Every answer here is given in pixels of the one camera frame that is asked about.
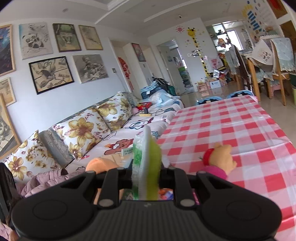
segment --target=red checkered tablecloth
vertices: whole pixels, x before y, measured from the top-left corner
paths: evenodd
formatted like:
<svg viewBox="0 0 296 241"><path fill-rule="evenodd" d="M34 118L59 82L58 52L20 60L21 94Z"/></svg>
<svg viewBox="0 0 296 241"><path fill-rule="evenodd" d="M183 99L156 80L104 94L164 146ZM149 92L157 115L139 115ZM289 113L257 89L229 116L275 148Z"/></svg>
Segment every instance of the red checkered tablecloth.
<svg viewBox="0 0 296 241"><path fill-rule="evenodd" d="M188 174L204 167L215 142L230 144L238 163L228 181L273 200L283 215L276 238L296 240L296 149L283 130L250 96L239 96L179 110L158 139Z"/></svg>

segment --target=cartoon bear print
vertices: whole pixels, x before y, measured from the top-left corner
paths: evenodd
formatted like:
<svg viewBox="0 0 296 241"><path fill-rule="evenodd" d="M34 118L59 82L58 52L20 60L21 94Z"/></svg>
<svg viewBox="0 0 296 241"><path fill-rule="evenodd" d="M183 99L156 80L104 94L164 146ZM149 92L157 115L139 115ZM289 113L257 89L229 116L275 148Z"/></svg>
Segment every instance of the cartoon bear print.
<svg viewBox="0 0 296 241"><path fill-rule="evenodd" d="M110 155L115 154L117 152L121 152L122 149L128 148L131 144L133 144L133 139L122 139L117 141L115 144L109 144L106 147L109 147L111 149L105 151L104 155Z"/></svg>

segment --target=floor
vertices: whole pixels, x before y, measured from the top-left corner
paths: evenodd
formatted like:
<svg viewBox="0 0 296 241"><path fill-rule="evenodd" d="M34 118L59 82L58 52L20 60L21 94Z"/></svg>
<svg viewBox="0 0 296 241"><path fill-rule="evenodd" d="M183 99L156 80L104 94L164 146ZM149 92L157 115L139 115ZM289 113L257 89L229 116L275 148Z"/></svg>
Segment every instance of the floor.
<svg viewBox="0 0 296 241"><path fill-rule="evenodd" d="M189 93L181 96L185 107L194 106L197 101L211 96L220 96L226 98L227 95L237 91L235 82L228 83L228 86L209 90L209 95L202 96L201 92ZM293 95L286 96L287 105L283 106L281 102L280 90L274 92L274 98L269 99L265 93L261 93L262 108L275 120L283 129L287 137L296 146L296 105L294 104Z"/></svg>

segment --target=framed picture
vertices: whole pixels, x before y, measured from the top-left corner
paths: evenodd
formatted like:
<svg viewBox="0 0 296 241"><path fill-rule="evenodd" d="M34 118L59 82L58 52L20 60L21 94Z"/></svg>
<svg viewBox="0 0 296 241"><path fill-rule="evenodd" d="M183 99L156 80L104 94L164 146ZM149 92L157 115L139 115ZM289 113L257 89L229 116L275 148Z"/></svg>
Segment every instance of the framed picture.
<svg viewBox="0 0 296 241"><path fill-rule="evenodd" d="M38 60L29 66L37 95L74 82L66 56Z"/></svg>
<svg viewBox="0 0 296 241"><path fill-rule="evenodd" d="M131 45L133 46L133 48L135 50L135 53L136 53L136 55L138 57L139 62L146 62L146 59L144 57L144 54L142 52L142 49L141 49L140 45L134 44L134 43L132 43Z"/></svg>
<svg viewBox="0 0 296 241"><path fill-rule="evenodd" d="M0 80L0 94L2 94L6 106L15 102L15 95L13 94L10 78Z"/></svg>
<svg viewBox="0 0 296 241"><path fill-rule="evenodd" d="M15 71L12 46L12 24L0 27L0 76Z"/></svg>
<svg viewBox="0 0 296 241"><path fill-rule="evenodd" d="M26 23L19 25L22 59L52 54L47 23Z"/></svg>
<svg viewBox="0 0 296 241"><path fill-rule="evenodd" d="M95 27L78 25L85 48L87 50L103 50L101 41Z"/></svg>
<svg viewBox="0 0 296 241"><path fill-rule="evenodd" d="M108 78L101 55L74 55L73 56L81 83Z"/></svg>
<svg viewBox="0 0 296 241"><path fill-rule="evenodd" d="M12 126L2 94L0 94L0 159L5 158L20 146Z"/></svg>
<svg viewBox="0 0 296 241"><path fill-rule="evenodd" d="M54 35L57 41L59 52L81 51L73 24L54 23Z"/></svg>
<svg viewBox="0 0 296 241"><path fill-rule="evenodd" d="M267 2L277 19L288 13L281 0L267 0Z"/></svg>

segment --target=sponge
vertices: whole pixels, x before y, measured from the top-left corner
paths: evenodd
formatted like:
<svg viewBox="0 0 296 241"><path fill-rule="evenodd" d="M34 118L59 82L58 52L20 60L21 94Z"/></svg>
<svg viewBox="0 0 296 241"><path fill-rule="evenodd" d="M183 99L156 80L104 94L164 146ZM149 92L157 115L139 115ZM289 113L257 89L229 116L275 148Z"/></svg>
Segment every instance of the sponge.
<svg viewBox="0 0 296 241"><path fill-rule="evenodd" d="M158 200L161 149L154 141L149 126L133 141L133 196L135 200Z"/></svg>

